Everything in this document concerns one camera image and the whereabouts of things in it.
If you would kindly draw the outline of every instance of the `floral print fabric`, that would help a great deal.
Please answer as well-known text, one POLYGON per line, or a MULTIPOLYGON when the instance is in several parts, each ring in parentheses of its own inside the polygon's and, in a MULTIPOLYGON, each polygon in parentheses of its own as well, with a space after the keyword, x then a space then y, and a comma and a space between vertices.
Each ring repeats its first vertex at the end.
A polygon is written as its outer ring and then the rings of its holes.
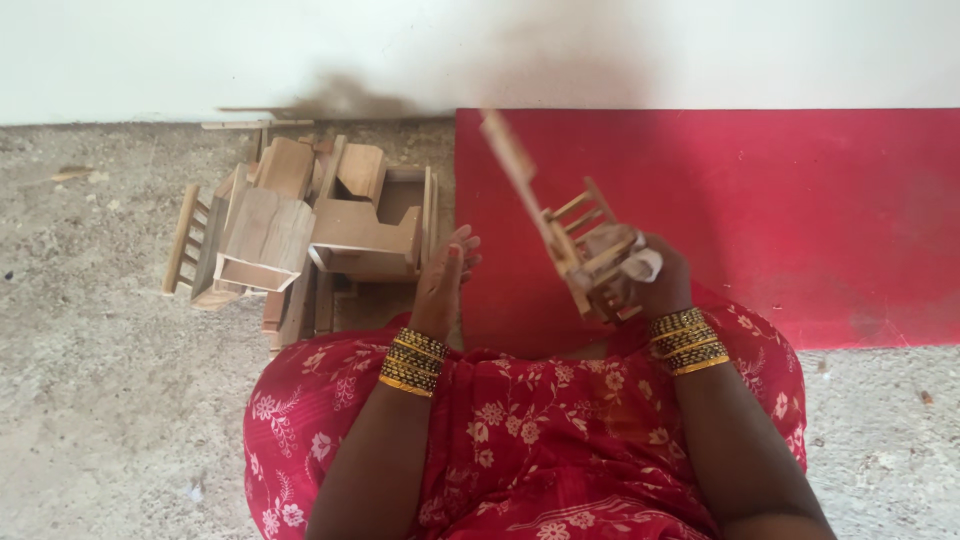
MULTIPOLYGON (((805 469, 804 383, 792 348, 748 309, 704 291, 697 299, 805 469)), ((244 420, 247 500, 264 538, 303 537, 325 472, 403 322, 297 343, 264 370, 244 420)), ((619 329, 605 359, 454 355, 433 398, 412 534, 718 537, 670 376, 652 359, 644 327, 619 329)))

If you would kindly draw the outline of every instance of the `hand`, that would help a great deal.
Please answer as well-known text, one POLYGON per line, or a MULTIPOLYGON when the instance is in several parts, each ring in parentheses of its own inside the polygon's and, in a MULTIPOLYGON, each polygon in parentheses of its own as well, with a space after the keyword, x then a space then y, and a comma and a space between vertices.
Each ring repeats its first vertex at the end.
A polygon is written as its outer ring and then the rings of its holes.
POLYGON ((441 342, 450 336, 460 311, 460 285, 470 280, 471 269, 483 259, 471 255, 480 246, 480 237, 470 236, 470 231, 470 225, 457 229, 421 270, 410 330, 441 342))
POLYGON ((630 281, 628 304, 643 306, 640 314, 651 320, 693 307, 690 300, 690 266, 686 258, 659 234, 643 235, 647 247, 663 256, 663 267, 652 283, 630 281))

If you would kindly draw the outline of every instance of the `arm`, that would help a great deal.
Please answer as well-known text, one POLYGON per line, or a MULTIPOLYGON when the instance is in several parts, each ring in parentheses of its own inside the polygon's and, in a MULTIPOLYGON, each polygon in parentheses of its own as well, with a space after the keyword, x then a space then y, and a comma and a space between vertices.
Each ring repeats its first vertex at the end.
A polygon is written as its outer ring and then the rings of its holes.
MULTIPOLYGON (((464 226, 420 276, 410 329, 446 341, 459 308, 459 286, 480 256, 464 226)), ((403 538, 417 516, 431 399, 378 382, 330 464, 307 523, 306 538, 403 538)))
MULTIPOLYGON (((635 285, 644 312, 654 319, 692 307, 686 260, 646 236, 663 269, 635 285)), ((674 387, 697 482, 726 538, 833 538, 804 472, 732 363, 679 375, 674 387)))

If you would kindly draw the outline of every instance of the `bangle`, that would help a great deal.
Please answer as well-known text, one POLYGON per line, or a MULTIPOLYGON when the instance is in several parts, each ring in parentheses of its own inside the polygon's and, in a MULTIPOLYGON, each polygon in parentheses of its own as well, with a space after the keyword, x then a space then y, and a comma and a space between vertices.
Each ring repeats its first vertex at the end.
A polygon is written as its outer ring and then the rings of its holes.
POLYGON ((383 360, 380 381, 404 392, 431 398, 449 351, 439 341, 410 329, 400 329, 383 360))
POLYGON ((697 307, 654 319, 650 334, 674 376, 730 361, 727 348, 697 307))

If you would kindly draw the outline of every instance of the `white wall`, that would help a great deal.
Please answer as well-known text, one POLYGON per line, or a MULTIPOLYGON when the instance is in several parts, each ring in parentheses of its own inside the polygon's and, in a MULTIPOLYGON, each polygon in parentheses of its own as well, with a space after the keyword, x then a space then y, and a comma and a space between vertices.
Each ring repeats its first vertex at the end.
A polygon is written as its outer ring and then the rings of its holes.
POLYGON ((960 107, 958 0, 3 0, 0 124, 960 107))

